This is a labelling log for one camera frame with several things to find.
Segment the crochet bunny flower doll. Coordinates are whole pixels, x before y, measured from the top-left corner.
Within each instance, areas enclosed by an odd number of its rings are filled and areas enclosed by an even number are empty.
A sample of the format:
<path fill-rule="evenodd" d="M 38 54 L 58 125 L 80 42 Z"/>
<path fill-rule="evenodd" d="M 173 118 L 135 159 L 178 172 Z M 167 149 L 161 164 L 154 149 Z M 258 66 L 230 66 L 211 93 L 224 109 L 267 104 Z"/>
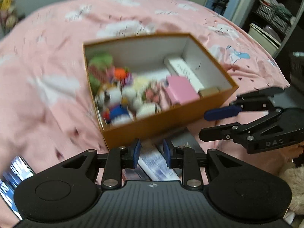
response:
<path fill-rule="evenodd" d="M 161 112 L 162 84 L 145 77 L 136 77 L 132 85 L 122 88 L 122 95 L 128 100 L 128 109 L 137 120 Z"/>

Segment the pink fluffy pompom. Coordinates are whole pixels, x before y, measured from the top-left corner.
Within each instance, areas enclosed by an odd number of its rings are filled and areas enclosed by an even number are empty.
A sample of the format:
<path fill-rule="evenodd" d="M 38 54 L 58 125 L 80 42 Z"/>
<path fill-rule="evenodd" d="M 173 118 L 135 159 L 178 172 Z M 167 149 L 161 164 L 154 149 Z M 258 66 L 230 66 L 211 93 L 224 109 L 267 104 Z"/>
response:
<path fill-rule="evenodd" d="M 106 52 L 94 56 L 88 63 L 89 83 L 93 95 L 100 86 L 114 77 L 113 57 Z"/>

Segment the tube of plush toys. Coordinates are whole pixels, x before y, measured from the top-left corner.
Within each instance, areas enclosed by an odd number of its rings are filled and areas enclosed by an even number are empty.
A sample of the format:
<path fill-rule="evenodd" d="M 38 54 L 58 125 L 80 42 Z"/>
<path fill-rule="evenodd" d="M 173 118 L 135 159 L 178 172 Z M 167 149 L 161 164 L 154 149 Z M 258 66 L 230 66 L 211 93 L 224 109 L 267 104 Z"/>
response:
<path fill-rule="evenodd" d="M 1 0 L 1 30 L 8 34 L 18 22 L 15 0 Z"/>

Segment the dark storage shelf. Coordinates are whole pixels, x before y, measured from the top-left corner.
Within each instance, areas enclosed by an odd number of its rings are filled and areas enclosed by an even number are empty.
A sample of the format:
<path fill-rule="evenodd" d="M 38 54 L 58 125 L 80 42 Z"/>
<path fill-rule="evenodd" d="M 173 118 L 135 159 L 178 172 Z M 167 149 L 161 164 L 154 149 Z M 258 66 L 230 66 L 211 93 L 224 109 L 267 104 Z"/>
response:
<path fill-rule="evenodd" d="M 243 29 L 275 58 L 302 13 L 303 0 L 254 0 Z"/>

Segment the white box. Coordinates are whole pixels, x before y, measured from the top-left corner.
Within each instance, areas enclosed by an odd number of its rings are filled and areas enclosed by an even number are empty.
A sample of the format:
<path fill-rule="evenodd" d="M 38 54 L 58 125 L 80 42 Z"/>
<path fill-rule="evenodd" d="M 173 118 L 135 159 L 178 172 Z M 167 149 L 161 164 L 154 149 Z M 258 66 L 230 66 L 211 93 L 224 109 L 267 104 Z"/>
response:
<path fill-rule="evenodd" d="M 163 63 L 172 75 L 182 76 L 188 79 L 196 92 L 205 89 L 205 86 L 201 83 L 183 58 L 178 56 L 168 56 L 164 58 Z"/>

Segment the orange cardboard box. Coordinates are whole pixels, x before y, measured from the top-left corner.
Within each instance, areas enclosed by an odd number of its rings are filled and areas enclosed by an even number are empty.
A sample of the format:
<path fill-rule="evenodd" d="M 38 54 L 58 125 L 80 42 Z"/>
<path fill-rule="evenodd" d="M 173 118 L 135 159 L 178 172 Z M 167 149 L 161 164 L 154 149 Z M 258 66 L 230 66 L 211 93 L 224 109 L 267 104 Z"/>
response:
<path fill-rule="evenodd" d="M 199 120 L 238 88 L 189 33 L 85 43 L 83 53 L 98 126 L 109 149 Z"/>

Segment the smartphone with lit screen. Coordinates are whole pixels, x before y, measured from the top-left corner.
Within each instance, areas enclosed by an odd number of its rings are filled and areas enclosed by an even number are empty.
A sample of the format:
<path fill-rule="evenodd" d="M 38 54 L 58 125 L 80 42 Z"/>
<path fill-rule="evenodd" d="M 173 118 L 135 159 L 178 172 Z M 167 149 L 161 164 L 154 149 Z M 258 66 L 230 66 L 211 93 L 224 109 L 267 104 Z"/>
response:
<path fill-rule="evenodd" d="M 21 156 L 15 157 L 1 175 L 1 197 L 19 220 L 22 217 L 14 202 L 14 192 L 22 181 L 33 175 L 34 171 Z"/>

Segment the black book box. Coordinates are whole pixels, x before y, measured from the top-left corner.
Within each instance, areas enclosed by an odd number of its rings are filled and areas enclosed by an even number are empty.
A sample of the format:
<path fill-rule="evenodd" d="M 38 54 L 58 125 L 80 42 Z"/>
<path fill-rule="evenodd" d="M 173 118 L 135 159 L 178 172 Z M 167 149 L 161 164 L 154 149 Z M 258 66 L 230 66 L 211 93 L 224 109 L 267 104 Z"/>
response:
<path fill-rule="evenodd" d="M 165 138 L 170 140 L 174 147 L 186 146 L 192 148 L 196 153 L 205 154 L 205 151 L 202 150 L 200 144 L 188 129 L 176 131 L 175 133 L 165 136 Z"/>

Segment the red panda plush doll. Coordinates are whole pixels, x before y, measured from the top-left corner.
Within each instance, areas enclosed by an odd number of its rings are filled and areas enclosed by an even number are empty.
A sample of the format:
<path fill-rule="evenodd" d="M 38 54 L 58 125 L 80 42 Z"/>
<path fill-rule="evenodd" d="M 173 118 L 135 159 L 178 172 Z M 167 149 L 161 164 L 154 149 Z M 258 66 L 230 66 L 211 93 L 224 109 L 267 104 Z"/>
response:
<path fill-rule="evenodd" d="M 107 125 L 118 126 L 133 121 L 128 110 L 128 100 L 123 97 L 119 86 L 100 86 L 94 100 Z"/>

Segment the orange crochet toy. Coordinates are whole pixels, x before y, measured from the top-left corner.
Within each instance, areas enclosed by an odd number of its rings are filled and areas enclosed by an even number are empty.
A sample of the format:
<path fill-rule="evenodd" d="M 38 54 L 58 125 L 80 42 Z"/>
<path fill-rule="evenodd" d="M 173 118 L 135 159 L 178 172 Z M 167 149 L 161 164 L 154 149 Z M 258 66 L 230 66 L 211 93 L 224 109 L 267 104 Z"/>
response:
<path fill-rule="evenodd" d="M 132 73 L 128 68 L 118 68 L 114 70 L 114 78 L 116 81 L 119 81 L 122 86 L 132 84 Z"/>

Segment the gold gift box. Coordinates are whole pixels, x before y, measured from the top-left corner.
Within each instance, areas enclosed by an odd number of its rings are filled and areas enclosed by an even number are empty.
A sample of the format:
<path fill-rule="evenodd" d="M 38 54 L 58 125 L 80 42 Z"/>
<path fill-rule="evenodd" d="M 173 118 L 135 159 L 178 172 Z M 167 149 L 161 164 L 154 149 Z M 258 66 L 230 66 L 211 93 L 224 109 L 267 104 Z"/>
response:
<path fill-rule="evenodd" d="M 214 95 L 214 94 L 217 94 L 220 92 L 220 89 L 217 88 L 217 87 L 212 87 L 212 88 L 206 88 L 206 89 L 200 89 L 198 91 L 198 95 L 201 97 L 201 98 L 205 98 L 207 96 L 211 96 L 211 95 Z"/>

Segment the pink fabric pouch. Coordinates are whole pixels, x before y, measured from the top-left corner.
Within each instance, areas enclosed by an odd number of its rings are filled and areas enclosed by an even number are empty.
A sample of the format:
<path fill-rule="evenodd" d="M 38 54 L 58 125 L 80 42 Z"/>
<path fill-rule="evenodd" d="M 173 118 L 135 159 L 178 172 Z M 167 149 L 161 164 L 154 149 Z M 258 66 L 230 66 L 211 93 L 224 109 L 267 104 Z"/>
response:
<path fill-rule="evenodd" d="M 164 91 L 173 105 L 183 105 L 200 99 L 192 84 L 183 76 L 167 76 Z"/>

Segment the purple printed card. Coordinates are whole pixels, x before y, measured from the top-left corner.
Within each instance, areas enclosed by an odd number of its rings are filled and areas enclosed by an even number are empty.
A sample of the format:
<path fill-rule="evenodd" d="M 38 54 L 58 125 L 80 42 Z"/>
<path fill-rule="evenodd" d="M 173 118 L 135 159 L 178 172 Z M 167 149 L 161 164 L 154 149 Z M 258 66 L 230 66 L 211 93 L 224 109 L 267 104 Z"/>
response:
<path fill-rule="evenodd" d="M 135 169 L 124 169 L 123 180 L 136 181 L 178 181 L 180 177 L 167 168 L 166 160 L 153 144 L 144 144 Z"/>

